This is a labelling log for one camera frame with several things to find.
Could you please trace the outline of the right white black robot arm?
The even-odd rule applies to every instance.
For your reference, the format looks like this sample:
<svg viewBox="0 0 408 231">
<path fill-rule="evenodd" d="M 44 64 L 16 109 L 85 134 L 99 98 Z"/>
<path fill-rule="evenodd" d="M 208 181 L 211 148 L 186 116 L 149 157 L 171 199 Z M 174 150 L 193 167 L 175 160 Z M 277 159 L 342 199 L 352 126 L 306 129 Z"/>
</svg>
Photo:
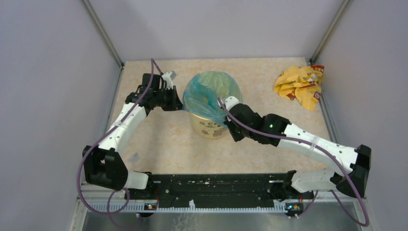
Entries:
<svg viewBox="0 0 408 231">
<path fill-rule="evenodd" d="M 244 138 L 259 144 L 290 149 L 323 163 L 326 168 L 304 172 L 289 171 L 282 185 L 288 198 L 313 190 L 337 190 L 350 197 L 364 197 L 370 172 L 371 148 L 343 146 L 313 135 L 288 119 L 268 114 L 260 116 L 248 105 L 219 106 L 227 113 L 225 125 L 235 142 Z"/>
</svg>

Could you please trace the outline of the yellow capybara trash bin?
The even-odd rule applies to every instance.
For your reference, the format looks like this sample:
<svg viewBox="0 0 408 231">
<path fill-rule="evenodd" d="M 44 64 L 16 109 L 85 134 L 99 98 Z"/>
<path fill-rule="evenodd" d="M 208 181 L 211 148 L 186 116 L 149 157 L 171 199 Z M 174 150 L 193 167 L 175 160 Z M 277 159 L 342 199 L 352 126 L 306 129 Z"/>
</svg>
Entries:
<svg viewBox="0 0 408 231">
<path fill-rule="evenodd" d="M 207 139 L 218 139 L 227 135 L 228 129 L 205 117 L 189 113 L 193 130 Z"/>
</svg>

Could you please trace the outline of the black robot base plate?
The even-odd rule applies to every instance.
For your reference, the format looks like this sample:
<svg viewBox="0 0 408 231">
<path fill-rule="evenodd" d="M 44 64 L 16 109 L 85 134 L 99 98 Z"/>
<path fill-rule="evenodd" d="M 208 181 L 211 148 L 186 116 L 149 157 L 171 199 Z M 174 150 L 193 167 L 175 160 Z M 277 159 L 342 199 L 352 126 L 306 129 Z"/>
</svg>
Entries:
<svg viewBox="0 0 408 231">
<path fill-rule="evenodd" d="M 288 199 L 312 199 L 289 185 L 285 173 L 150 174 L 146 189 L 130 189 L 130 200 L 157 200 L 159 208 L 271 208 Z"/>
</svg>

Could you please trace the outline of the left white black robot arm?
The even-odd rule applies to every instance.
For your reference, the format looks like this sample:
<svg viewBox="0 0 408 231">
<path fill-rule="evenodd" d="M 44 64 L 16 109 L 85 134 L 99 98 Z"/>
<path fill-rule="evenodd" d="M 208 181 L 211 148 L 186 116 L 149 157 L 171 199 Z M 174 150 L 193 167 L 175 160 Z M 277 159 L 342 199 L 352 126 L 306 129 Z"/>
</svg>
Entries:
<svg viewBox="0 0 408 231">
<path fill-rule="evenodd" d="M 173 85 L 174 71 L 159 74 L 145 73 L 142 83 L 125 99 L 122 110 L 111 125 L 107 135 L 96 146 L 86 146 L 83 168 L 86 182 L 112 190 L 136 189 L 143 199 L 152 197 L 153 184 L 146 172 L 130 171 L 122 160 L 121 153 L 140 122 L 150 111 L 161 107 L 164 111 L 182 109 L 177 88 Z"/>
</svg>

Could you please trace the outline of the blue plastic trash bag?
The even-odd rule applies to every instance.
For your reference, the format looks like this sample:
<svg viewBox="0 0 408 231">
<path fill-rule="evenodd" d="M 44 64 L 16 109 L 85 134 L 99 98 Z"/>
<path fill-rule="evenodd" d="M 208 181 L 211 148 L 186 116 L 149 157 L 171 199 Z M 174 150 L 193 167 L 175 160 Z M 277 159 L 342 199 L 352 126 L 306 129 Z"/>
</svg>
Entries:
<svg viewBox="0 0 408 231">
<path fill-rule="evenodd" d="M 183 110 L 225 127 L 226 113 L 218 106 L 218 99 L 229 96 L 243 102 L 239 85 L 232 76 L 221 71 L 202 72 L 188 82 L 182 96 Z"/>
</svg>

